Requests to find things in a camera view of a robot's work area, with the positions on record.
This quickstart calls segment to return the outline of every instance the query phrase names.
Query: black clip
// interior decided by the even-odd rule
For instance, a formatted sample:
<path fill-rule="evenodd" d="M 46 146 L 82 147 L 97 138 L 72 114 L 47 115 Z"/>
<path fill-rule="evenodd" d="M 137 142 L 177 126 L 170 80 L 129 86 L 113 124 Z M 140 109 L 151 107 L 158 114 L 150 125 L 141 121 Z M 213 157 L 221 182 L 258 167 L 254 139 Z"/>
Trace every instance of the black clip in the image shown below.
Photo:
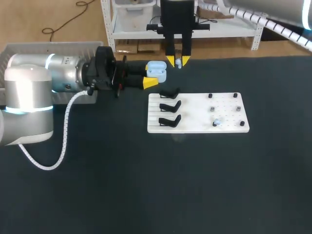
<path fill-rule="evenodd" d="M 181 101 L 178 101 L 175 106 L 169 106 L 169 105 L 163 104 L 163 103 L 159 104 L 159 108 L 161 111 L 168 111 L 168 112 L 172 112 L 172 113 L 177 112 L 178 109 L 180 108 L 180 106 L 181 106 Z"/>
<path fill-rule="evenodd" d="M 158 122 L 161 126 L 168 126 L 168 127 L 172 127 L 175 128 L 181 120 L 181 115 L 178 115 L 174 121 L 172 120 L 168 120 L 166 118 L 159 118 Z"/>
<path fill-rule="evenodd" d="M 180 89 L 177 88 L 173 93 L 169 93 L 169 92 L 166 92 L 166 91 L 160 91 L 159 92 L 159 95 L 160 95 L 160 98 L 171 98 L 171 99 L 175 99 L 176 96 L 180 93 Z"/>

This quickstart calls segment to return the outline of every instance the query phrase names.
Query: white plastic shelf leg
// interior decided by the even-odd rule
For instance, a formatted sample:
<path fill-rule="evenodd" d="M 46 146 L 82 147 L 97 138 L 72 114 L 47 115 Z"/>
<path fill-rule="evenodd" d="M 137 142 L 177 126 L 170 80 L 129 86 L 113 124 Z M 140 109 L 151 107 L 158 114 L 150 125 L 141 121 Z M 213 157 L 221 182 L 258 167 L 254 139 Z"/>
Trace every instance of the white plastic shelf leg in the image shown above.
<path fill-rule="evenodd" d="M 261 36 L 263 32 L 263 26 L 257 25 L 257 29 L 255 31 L 255 36 L 253 38 L 252 50 L 257 50 L 259 48 L 259 44 L 261 42 Z"/>
<path fill-rule="evenodd" d="M 102 5 L 108 45 L 113 49 L 114 52 L 116 52 L 115 40 L 113 38 L 113 24 L 112 24 L 112 19 L 111 19 L 110 0 L 101 0 L 101 5 Z"/>

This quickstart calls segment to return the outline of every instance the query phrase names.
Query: white flexible tube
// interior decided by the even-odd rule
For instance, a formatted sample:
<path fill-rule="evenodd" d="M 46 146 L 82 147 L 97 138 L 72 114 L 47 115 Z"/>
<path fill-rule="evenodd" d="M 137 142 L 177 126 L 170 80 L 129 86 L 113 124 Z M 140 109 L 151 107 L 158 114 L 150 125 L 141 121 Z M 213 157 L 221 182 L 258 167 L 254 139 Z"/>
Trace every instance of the white flexible tube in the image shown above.
<path fill-rule="evenodd" d="M 204 3 L 201 0 L 198 2 L 198 6 L 204 10 L 221 12 L 218 5 Z M 239 10 L 237 8 L 234 8 L 234 7 L 227 8 L 227 10 L 229 11 L 230 15 L 232 15 L 232 16 L 237 16 L 237 17 L 240 17 L 242 19 L 251 21 L 253 23 L 260 24 L 261 26 L 264 26 L 264 27 L 278 33 L 279 35 L 293 41 L 294 43 L 296 43 L 296 44 L 302 46 L 303 48 L 312 52 L 312 43 L 310 40 L 298 35 L 297 33 L 283 27 L 282 25 L 280 25 L 278 23 L 275 23 L 275 22 L 273 22 L 269 19 L 266 19 L 264 17 L 261 17 L 259 15 L 250 13 L 248 11 Z"/>
<path fill-rule="evenodd" d="M 67 108 L 66 108 L 66 111 L 65 111 L 65 118 L 64 118 L 64 132 L 63 132 L 63 147 L 62 147 L 62 151 L 60 153 L 60 157 L 58 159 L 58 161 L 56 162 L 56 164 L 54 164 L 53 166 L 51 167 L 45 167 L 45 166 L 42 166 L 41 164 L 39 164 L 38 162 L 36 162 L 33 157 L 30 156 L 30 154 L 27 152 L 27 150 L 25 149 L 25 147 L 22 145 L 22 144 L 19 144 L 19 147 L 21 148 L 21 150 L 24 152 L 24 154 L 28 157 L 28 159 L 36 166 L 36 167 L 39 167 L 40 169 L 42 170 L 46 170 L 46 171 L 50 171 L 50 170 L 53 170 L 55 169 L 56 167 L 58 167 L 61 162 L 63 161 L 64 159 L 64 156 L 65 156 L 65 152 L 66 152 L 66 144 L 67 144 L 67 127 L 68 127 L 68 117 L 69 117 L 69 112 L 70 112 L 70 108 L 72 107 L 74 101 L 80 97 L 80 96 L 83 96 L 83 95 L 88 95 L 88 92 L 87 91 L 81 91 L 77 94 L 75 94 L 72 99 L 70 99 L 68 105 L 67 105 Z"/>

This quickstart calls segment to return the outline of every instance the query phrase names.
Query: dark tabletop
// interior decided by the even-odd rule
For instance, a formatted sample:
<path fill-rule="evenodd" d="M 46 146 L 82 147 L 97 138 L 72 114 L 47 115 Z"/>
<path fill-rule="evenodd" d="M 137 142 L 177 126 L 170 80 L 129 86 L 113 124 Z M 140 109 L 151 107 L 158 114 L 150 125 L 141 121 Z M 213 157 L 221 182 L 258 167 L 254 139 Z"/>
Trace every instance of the dark tabletop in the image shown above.
<path fill-rule="evenodd" d="M 167 81 L 74 105 L 68 147 L 54 171 L 18 146 L 0 148 L 1 234 L 310 234 L 311 57 L 191 60 Z M 148 94 L 241 92 L 244 134 L 149 134 Z M 26 145 L 44 165 L 54 135 Z"/>

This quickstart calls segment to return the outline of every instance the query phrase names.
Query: metal shelf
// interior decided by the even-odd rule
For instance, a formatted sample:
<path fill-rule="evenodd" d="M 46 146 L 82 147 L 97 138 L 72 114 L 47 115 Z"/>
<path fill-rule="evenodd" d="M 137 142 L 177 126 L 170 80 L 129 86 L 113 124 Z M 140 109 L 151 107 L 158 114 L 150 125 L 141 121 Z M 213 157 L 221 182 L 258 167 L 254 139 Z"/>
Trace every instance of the metal shelf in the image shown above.
<path fill-rule="evenodd" d="M 125 32 L 119 22 L 117 11 L 113 8 L 114 16 L 111 18 L 110 0 L 101 0 L 103 17 L 105 22 L 106 35 L 108 45 L 115 52 L 116 39 L 163 39 L 163 35 L 159 35 L 153 31 Z M 160 15 L 160 8 L 154 7 L 153 16 Z M 251 49 L 257 50 L 261 40 L 263 27 L 245 20 L 234 19 L 218 19 L 218 23 L 210 23 L 210 30 L 194 30 L 193 38 L 230 38 L 230 37 L 253 37 Z M 153 23 L 159 23 L 159 18 L 155 18 Z M 181 35 L 175 35 L 175 38 L 181 38 Z"/>
<path fill-rule="evenodd" d="M 113 21 L 114 39 L 163 39 L 153 31 L 125 32 L 119 23 L 118 15 Z M 194 30 L 192 38 L 229 38 L 229 37 L 254 37 L 256 25 L 244 22 L 240 19 L 218 19 L 218 23 L 210 23 L 210 30 Z M 181 38 L 181 35 L 175 35 L 175 38 Z"/>

